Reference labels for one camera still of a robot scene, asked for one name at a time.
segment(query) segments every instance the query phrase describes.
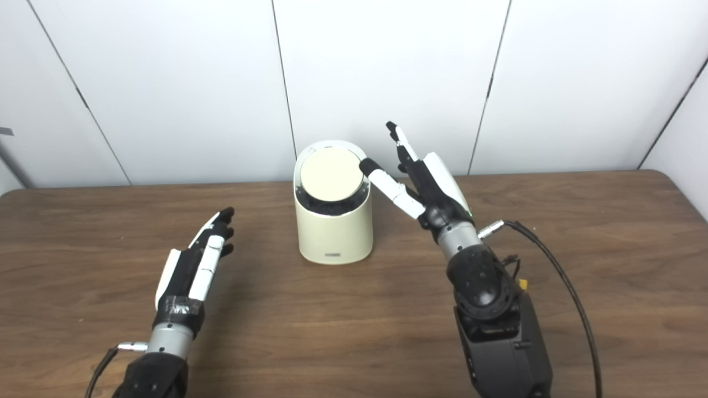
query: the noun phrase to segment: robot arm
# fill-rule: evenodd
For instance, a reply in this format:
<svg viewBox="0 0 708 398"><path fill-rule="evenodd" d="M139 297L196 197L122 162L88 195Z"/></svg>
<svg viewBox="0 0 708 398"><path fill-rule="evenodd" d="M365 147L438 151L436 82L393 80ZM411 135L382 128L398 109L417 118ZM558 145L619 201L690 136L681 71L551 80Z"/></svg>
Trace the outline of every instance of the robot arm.
<svg viewBox="0 0 708 398"><path fill-rule="evenodd" d="M113 398L183 398L187 391L187 356L204 322L204 301L219 259L234 250L225 241L234 235L234 209L218 212L199 230L189 247L172 249L155 295L156 314L148 342L121 343L101 361L86 392L119 351L141 351L131 362Z"/></svg>
<svg viewBox="0 0 708 398"><path fill-rule="evenodd" d="M360 163L369 180L416 218L447 259L455 319L472 384L483 398L550 396L552 369L528 293L507 271L504 261L482 239L504 225L496 222L477 232L472 213L440 157L422 160L401 128L386 126L396 142L399 170L417 192L393 179L371 159Z"/></svg>

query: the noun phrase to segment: panel seam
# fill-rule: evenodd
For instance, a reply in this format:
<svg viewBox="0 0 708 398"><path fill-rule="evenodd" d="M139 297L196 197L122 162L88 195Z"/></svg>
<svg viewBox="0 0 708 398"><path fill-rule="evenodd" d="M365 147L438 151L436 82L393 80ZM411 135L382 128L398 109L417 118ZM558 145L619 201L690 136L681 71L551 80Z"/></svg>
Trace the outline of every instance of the panel seam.
<svg viewBox="0 0 708 398"><path fill-rule="evenodd" d="M282 73L282 86L285 89L285 104L287 105L287 119L290 122L290 136L292 138L292 151L297 159L297 146L295 145L295 130L292 128L292 114L290 112L290 97L287 94L287 82L285 81L285 65L282 62L282 50L280 49L280 33L278 32L278 20L275 17L275 1L270 0L270 6L273 7L273 25L275 26L275 39L278 42L278 57L280 58L280 71Z"/></svg>
<svg viewBox="0 0 708 398"><path fill-rule="evenodd" d="M108 141L108 138L106 137L105 133L103 132L103 128L101 128L101 125L98 123L98 120L96 119L95 115L93 114L91 107L86 102L86 98L81 93L81 89L79 89L79 86L76 84L76 80L74 80L74 76L69 71L69 68L67 67L66 62L64 62L64 58L62 58L62 55L59 53L59 50L57 49L57 46L54 44L54 40L52 40L51 36L49 35L49 32L47 31L47 28L45 27L44 23L42 22L42 19L40 18L39 14L37 14L37 10L35 10L34 5L32 5L32 1L31 0L26 0L26 1L27 1L27 5L29 5L30 9L32 10L32 13L35 15L37 22L42 27L42 31L44 32L45 36L47 37L47 40L49 40L49 43L52 46L52 49L54 49L54 53L59 58L59 61L62 63L62 66L64 67L64 71L69 76L69 80L71 80L72 84L74 85L74 88L76 89L76 93L79 95L81 102L86 106L86 109L88 110L88 114L91 115L91 119L96 124L98 131L101 133L101 137L103 137L105 144L108 145L108 149L110 150L110 153L113 155L113 158L115 159L116 163L118 163L118 167L120 167L120 170L122 171L123 176L128 181L128 184L133 185L132 181L130 180L130 177L125 172L125 168L123 167L122 163L120 163L120 159L118 159L118 155L115 153L113 146L111 146L110 141Z"/></svg>
<svg viewBox="0 0 708 398"><path fill-rule="evenodd" d="M701 76L701 73L703 73L703 69L705 69L706 64L708 64L708 58L706 58L705 61L703 61L703 65L698 69L698 73L696 74L696 77L693 78L693 81L691 81L691 84L688 85L688 89L686 89L686 92L683 94L683 97L678 101L678 104L676 104L676 107L673 109L673 112L671 112L671 115L669 115L666 123L664 123L664 126L659 130L659 133L656 135L656 138L654 138L654 141L651 143L651 146L649 147L649 150L646 151L644 154L644 157L641 159L639 162L639 165L636 167L637 170L641 169L641 167L644 165L644 162L646 159L649 157L649 154L651 153L652 149L656 146L656 143L659 142L659 139L661 138L661 135L666 131L666 128L671 124L671 121L673 120L673 117L676 115L676 112L678 112L678 109L681 108L681 105L683 104L683 100L686 99L688 96L688 93L693 89L693 85L696 84L696 81L698 78Z"/></svg>
<svg viewBox="0 0 708 398"><path fill-rule="evenodd" d="M494 83L494 73L496 72L496 64L499 61L499 52L501 51L501 44L504 41L504 33L506 32L506 23L509 21L509 12L511 10L511 3L513 0L509 0L509 5L506 7L506 15L504 16L504 25L501 28L501 35L499 36L499 45L496 48L496 55L494 55L494 65L491 68L491 76L489 77L489 86L487 87L486 98L484 99L484 105L482 106L482 114L479 116L479 124L477 125L477 134L474 138L474 146L472 147L472 155L469 158L469 166L467 167L467 175L472 172L472 162L474 161L474 154L477 151L477 144L479 143L479 133L482 129L482 121L484 120L484 112L486 111L487 103L489 102L489 95L491 93L491 87Z"/></svg>

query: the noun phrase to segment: wooden table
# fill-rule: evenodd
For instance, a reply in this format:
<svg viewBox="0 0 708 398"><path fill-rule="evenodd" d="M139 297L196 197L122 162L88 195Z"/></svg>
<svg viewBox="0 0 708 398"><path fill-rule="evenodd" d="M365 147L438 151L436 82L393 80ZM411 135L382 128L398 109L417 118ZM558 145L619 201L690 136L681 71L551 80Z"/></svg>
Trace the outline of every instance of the wooden table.
<svg viewBox="0 0 708 398"><path fill-rule="evenodd" d="M708 394L708 225L654 171L459 178L480 226L520 220L564 265L600 347L607 397ZM80 397L118 341L149 337L168 250L236 208L190 356L191 397L475 397L445 259L375 197L375 248L320 266L297 250L289 183L24 190L0 199L0 396ZM489 239L521 275L554 366L555 397L592 397L578 315L515 232ZM136 354L100 379L109 397Z"/></svg>

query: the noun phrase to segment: white wall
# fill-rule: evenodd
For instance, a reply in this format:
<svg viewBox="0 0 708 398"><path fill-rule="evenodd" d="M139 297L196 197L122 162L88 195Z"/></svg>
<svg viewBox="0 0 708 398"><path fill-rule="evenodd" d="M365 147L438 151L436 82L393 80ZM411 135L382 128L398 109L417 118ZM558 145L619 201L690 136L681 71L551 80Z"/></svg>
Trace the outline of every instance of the white wall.
<svg viewBox="0 0 708 398"><path fill-rule="evenodd" d="M33 4L133 183L291 178L269 1Z"/></svg>
<svg viewBox="0 0 708 398"><path fill-rule="evenodd" d="M0 156L31 186L285 180L324 139L394 171L388 120L454 174L633 169L708 56L700 0L518 0L503 37L508 1L32 4L98 125L0 1Z"/></svg>
<svg viewBox="0 0 708 398"><path fill-rule="evenodd" d="M7 167L7 164L5 164L3 159L0 159L0 196L12 191L13 189L20 188L22 188L20 181L17 181L17 178L14 174L12 174L12 171L10 171L10 168Z"/></svg>
<svg viewBox="0 0 708 398"><path fill-rule="evenodd" d="M634 169L708 56L708 1L513 1L472 174Z"/></svg>
<svg viewBox="0 0 708 398"><path fill-rule="evenodd" d="M708 220L708 72L704 69L643 169L669 176Z"/></svg>
<svg viewBox="0 0 708 398"><path fill-rule="evenodd" d="M0 1L0 154L35 187L123 185L118 162L23 0Z"/></svg>
<svg viewBox="0 0 708 398"><path fill-rule="evenodd" d="M467 173L507 1L274 4L298 151L348 140L393 173L392 120Z"/></svg>

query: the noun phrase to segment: cable connector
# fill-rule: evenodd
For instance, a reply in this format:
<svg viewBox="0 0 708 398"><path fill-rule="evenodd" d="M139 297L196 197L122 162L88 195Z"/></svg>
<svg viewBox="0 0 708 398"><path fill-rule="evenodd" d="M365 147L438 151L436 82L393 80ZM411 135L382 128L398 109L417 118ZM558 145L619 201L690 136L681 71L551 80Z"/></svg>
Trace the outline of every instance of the cable connector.
<svg viewBox="0 0 708 398"><path fill-rule="evenodd" d="M487 225L486 227L480 229L477 232L477 237L480 239L487 239L489 238L494 232L497 232L498 230L501 229L501 227L504 226L504 220L499 220L492 222L490 225Z"/></svg>
<svg viewBox="0 0 708 398"><path fill-rule="evenodd" d="M143 353L147 351L146 341L125 341L116 346L120 351L134 351L138 353Z"/></svg>

